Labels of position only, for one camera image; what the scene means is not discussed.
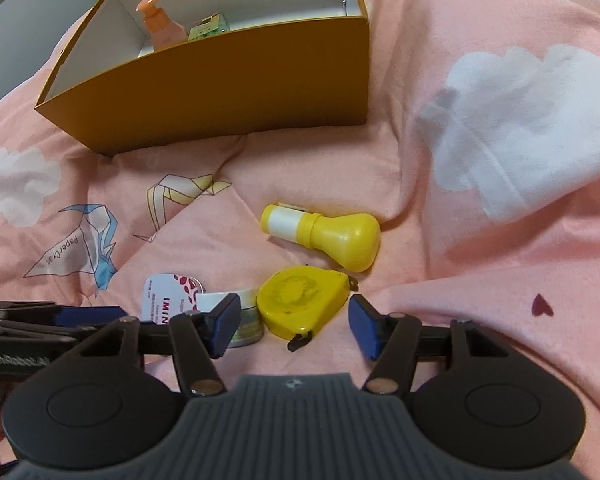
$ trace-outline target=white label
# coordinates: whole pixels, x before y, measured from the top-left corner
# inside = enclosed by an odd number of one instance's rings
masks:
[[[197,310],[196,297],[203,291],[196,278],[179,274],[154,274],[144,283],[141,320],[167,324],[173,316]]]
[[[306,213],[297,209],[277,206],[269,215],[269,234],[298,243],[298,224]]]

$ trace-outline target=pink duvet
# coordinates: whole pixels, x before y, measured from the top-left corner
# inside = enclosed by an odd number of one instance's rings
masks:
[[[0,300],[138,314],[156,272],[258,287],[283,267],[333,265],[267,239],[267,204],[369,212],[382,245],[362,293],[429,323],[471,317],[570,382],[587,409],[574,463],[600,479],[600,0],[366,1],[366,125],[114,158],[33,110],[72,28],[0,102]],[[537,294],[549,307],[533,308]],[[218,367],[229,385],[368,373],[345,309],[294,354],[267,334]],[[169,360],[149,369],[176,388]]]

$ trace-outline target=white cloud print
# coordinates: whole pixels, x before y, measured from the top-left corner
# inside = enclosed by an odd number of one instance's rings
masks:
[[[492,221],[516,220],[600,178],[600,58],[570,45],[544,60],[466,54],[418,129],[440,187],[475,188]]]
[[[45,197],[60,186],[60,168],[37,148],[24,152],[0,149],[0,214],[15,227],[34,225]]]

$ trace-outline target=orange pump head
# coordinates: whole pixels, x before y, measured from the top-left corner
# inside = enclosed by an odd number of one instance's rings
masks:
[[[164,9],[156,7],[155,3],[158,0],[142,0],[136,7],[137,12],[143,12],[144,24],[150,33],[158,32],[163,30],[167,25],[171,23],[171,18],[167,16]]]

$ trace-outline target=yellow tape measure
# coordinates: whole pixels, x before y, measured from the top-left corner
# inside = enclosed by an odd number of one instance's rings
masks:
[[[357,282],[337,270],[299,266],[282,270],[260,287],[256,302],[272,333],[292,352],[304,346],[346,303]]]

